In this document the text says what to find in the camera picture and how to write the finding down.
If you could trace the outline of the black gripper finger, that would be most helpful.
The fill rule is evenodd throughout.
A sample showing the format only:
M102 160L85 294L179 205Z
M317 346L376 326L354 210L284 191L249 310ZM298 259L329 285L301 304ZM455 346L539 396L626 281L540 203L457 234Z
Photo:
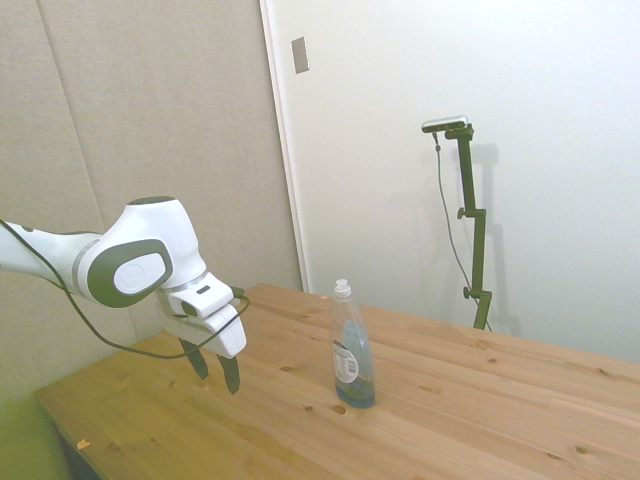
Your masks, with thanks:
M200 348L196 344L182 338L180 338L180 344L195 373L200 379L206 379L208 377L208 365Z
M234 395L240 388L239 364L236 357L227 358L223 355L217 356L223 370L224 380L228 391Z

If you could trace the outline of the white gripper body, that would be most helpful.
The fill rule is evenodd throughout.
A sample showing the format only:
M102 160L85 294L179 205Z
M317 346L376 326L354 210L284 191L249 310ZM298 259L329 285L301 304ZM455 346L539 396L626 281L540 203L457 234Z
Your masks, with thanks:
M229 288L195 288L181 291L158 290L160 306L167 319L163 327L171 334L233 358L247 344L245 331Z

